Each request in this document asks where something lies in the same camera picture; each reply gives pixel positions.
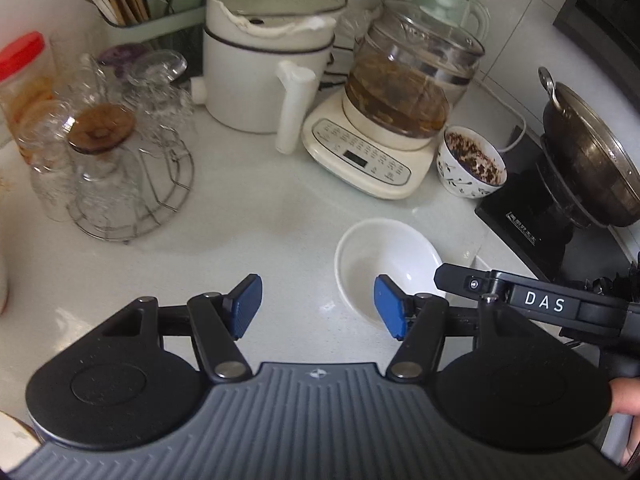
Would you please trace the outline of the person's right hand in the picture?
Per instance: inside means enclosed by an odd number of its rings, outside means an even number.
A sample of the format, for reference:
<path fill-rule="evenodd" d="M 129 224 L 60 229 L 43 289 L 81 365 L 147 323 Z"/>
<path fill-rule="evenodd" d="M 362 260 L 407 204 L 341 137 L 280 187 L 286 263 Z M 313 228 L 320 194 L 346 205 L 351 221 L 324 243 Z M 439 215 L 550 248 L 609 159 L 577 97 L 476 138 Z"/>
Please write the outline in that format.
<path fill-rule="evenodd" d="M 634 416 L 628 441 L 626 443 L 622 464 L 626 465 L 632 453 L 638 448 L 640 441 L 640 380 L 638 378 L 615 378 L 610 382 L 612 390 L 612 404 L 610 414 L 625 414 Z"/>

